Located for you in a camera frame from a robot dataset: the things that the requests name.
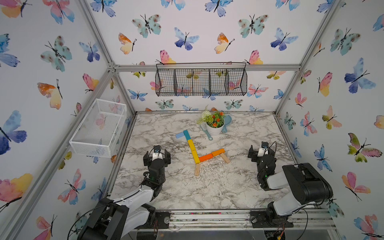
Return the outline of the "natural wood block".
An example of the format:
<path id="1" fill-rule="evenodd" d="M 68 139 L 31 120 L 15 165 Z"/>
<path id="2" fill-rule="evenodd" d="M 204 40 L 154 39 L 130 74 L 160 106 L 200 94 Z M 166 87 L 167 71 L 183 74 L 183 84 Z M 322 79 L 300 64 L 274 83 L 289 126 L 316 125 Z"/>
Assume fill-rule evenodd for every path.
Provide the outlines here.
<path id="1" fill-rule="evenodd" d="M 225 161 L 226 164 L 229 164 L 231 162 L 225 153 L 221 153 L 220 157 Z"/>
<path id="2" fill-rule="evenodd" d="M 200 171 L 201 171 L 201 164 L 196 164 L 195 172 L 194 172 L 195 177 L 200 176 Z"/>

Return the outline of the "light blue block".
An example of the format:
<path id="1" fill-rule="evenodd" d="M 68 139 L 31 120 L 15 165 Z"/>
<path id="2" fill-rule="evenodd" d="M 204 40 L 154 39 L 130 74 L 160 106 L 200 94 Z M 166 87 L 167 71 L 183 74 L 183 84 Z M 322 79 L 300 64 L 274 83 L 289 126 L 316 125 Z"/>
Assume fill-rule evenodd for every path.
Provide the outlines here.
<path id="1" fill-rule="evenodd" d="M 184 136 L 185 136 L 185 134 L 183 132 L 176 134 L 177 139 L 182 138 Z"/>

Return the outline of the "yellow block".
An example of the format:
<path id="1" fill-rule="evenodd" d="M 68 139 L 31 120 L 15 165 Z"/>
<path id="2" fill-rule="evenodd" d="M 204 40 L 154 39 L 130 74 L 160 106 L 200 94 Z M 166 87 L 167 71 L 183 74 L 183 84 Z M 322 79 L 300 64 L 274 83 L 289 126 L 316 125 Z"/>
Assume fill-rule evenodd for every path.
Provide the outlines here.
<path id="1" fill-rule="evenodd" d="M 199 164 L 201 161 L 200 161 L 200 159 L 199 159 L 199 156 L 198 156 L 198 154 L 197 154 L 197 151 L 196 151 L 196 150 L 192 151 L 192 154 L 193 154 L 193 158 L 194 158 L 195 163 L 196 163 L 196 164 Z"/>
<path id="2" fill-rule="evenodd" d="M 192 140 L 188 140 L 188 144 L 190 146 L 191 151 L 196 151 L 195 145 Z"/>

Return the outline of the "teal block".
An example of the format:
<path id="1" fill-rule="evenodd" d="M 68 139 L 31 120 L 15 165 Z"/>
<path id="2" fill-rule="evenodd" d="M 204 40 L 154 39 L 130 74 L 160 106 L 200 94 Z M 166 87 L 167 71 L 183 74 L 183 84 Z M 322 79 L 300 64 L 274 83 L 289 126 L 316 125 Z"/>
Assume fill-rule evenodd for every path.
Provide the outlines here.
<path id="1" fill-rule="evenodd" d="M 183 133 L 184 133 L 184 136 L 186 137 L 187 141 L 191 140 L 191 136 L 190 136 L 188 130 L 184 130 Z"/>

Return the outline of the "red orange block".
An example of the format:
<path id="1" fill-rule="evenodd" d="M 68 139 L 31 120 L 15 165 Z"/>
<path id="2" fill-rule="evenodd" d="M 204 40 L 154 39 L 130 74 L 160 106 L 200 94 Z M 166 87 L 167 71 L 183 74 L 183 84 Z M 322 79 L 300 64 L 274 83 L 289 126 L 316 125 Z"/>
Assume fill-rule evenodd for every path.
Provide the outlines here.
<path id="1" fill-rule="evenodd" d="M 207 161 L 207 160 L 212 159 L 213 157 L 214 157 L 213 154 L 208 154 L 208 155 L 199 157 L 199 160 L 200 160 L 200 162 L 205 162 L 205 161 Z"/>

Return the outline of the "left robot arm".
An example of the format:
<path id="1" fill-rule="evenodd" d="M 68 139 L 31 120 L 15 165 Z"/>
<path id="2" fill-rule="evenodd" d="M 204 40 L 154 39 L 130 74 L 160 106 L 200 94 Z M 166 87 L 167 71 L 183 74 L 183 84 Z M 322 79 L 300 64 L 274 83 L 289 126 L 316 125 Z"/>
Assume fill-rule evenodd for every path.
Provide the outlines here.
<path id="1" fill-rule="evenodd" d="M 139 187 L 115 200 L 101 199 L 90 210 L 87 222 L 81 228 L 78 240 L 120 240 L 136 228 L 159 229 L 156 208 L 149 205 L 161 192 L 166 182 L 165 168 L 171 164 L 171 154 L 154 146 L 143 157 L 144 179 Z"/>

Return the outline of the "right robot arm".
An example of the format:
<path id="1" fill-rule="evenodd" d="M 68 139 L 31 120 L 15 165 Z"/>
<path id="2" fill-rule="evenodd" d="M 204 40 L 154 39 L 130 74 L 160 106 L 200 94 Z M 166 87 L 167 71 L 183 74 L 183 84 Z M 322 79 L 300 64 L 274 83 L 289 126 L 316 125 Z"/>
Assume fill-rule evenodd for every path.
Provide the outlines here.
<path id="1" fill-rule="evenodd" d="M 309 163 L 285 165 L 276 173 L 276 152 L 267 142 L 258 150 L 250 147 L 248 158 L 257 164 L 257 180 L 264 191 L 290 191 L 277 201 L 270 202 L 265 210 L 251 211 L 250 222 L 253 228 L 292 228 L 289 217 L 305 206 L 319 206 L 333 197 L 331 185 Z"/>

